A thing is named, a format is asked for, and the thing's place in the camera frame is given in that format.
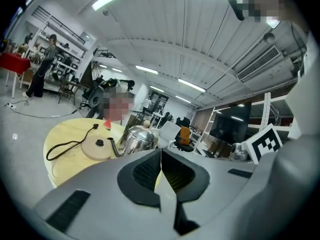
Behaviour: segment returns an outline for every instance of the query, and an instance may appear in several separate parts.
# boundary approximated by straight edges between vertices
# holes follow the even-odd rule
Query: television
[[[216,112],[209,135],[230,145],[245,140],[251,113],[251,102]]]

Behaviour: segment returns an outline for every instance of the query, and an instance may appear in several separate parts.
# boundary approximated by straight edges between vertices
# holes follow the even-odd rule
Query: gray floor
[[[14,200],[32,208],[45,194],[53,189],[46,167],[44,165],[43,145],[49,131],[68,119],[82,118],[78,111],[75,114],[59,118],[33,118],[14,113],[8,107],[8,102],[25,100],[22,90],[16,86],[15,99],[11,99],[13,73],[10,74],[8,86],[5,86],[7,71],[0,69],[0,175],[9,194]],[[81,101],[82,92],[76,97],[76,105]],[[63,97],[58,104],[58,97],[45,92],[42,98],[33,97],[29,100],[29,106],[23,102],[16,104],[18,111],[35,116],[66,115],[76,109],[71,100]],[[88,109],[81,112],[86,115]]]

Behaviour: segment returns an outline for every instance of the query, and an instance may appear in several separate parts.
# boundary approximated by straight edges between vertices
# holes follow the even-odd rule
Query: kettle lid knob
[[[150,121],[149,121],[149,120],[145,120],[145,121],[143,122],[143,127],[144,127],[146,130],[149,130]]]

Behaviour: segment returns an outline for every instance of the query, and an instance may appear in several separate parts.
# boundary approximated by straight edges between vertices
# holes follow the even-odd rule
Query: red triangular object
[[[111,130],[111,121],[108,119],[107,121],[105,121],[103,123],[103,126],[108,129],[108,130]]]

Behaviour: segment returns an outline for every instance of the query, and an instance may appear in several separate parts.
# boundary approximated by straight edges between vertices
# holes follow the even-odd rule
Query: kettle lid
[[[152,131],[148,128],[150,126],[149,121],[144,121],[142,125],[132,126],[129,131],[133,136],[137,139],[145,142],[153,142],[155,140],[155,136]]]

